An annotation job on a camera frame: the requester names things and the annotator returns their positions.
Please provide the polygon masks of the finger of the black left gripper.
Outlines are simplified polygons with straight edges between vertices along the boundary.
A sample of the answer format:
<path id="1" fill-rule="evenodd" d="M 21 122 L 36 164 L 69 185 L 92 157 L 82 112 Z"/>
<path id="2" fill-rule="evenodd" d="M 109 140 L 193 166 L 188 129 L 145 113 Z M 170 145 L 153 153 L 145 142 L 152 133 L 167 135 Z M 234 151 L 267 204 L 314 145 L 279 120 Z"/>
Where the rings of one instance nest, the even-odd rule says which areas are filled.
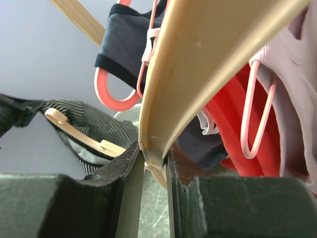
<path id="1" fill-rule="evenodd" d="M 0 95 L 0 136 L 2 137 L 13 126 L 26 127 L 32 121 L 38 111 L 41 110 L 44 101 L 25 100 Z"/>

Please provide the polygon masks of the black white striped tank top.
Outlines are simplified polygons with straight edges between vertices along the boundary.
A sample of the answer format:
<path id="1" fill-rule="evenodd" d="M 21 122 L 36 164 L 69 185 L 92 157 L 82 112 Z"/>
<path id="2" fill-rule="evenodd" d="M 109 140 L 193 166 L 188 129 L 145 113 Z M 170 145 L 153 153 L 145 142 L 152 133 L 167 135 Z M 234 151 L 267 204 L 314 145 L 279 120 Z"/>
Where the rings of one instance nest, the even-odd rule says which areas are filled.
<path id="1" fill-rule="evenodd" d="M 107 140 L 124 149 L 137 139 L 137 128 L 130 121 L 118 121 L 99 109 L 80 101 L 49 100 L 44 101 L 40 112 L 54 108 L 68 118 L 72 127 L 95 141 Z M 113 157 L 102 154 L 80 142 L 75 137 L 53 126 L 56 133 L 69 148 L 74 157 L 80 162 L 85 173 L 103 167 L 113 160 Z"/>

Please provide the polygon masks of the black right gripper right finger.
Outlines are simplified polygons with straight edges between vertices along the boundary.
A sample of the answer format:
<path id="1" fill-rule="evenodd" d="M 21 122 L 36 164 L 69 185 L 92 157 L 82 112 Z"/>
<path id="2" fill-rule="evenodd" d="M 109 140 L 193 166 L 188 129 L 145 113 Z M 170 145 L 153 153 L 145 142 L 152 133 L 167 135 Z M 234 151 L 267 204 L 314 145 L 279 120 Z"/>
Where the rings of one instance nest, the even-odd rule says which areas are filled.
<path id="1" fill-rule="evenodd" d="M 174 144 L 166 161 L 173 238 L 314 238 L 316 199 L 295 178 L 212 176 Z"/>

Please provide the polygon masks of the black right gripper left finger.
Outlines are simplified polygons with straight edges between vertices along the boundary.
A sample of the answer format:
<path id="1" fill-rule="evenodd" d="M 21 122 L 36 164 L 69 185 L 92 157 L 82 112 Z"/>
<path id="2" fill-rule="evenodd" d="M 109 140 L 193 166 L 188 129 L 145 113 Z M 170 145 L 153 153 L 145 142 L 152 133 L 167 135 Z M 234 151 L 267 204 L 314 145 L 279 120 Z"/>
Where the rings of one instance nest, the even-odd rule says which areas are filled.
<path id="1" fill-rule="evenodd" d="M 83 180 L 1 175 L 3 238 L 135 238 L 144 174 L 138 142 Z"/>

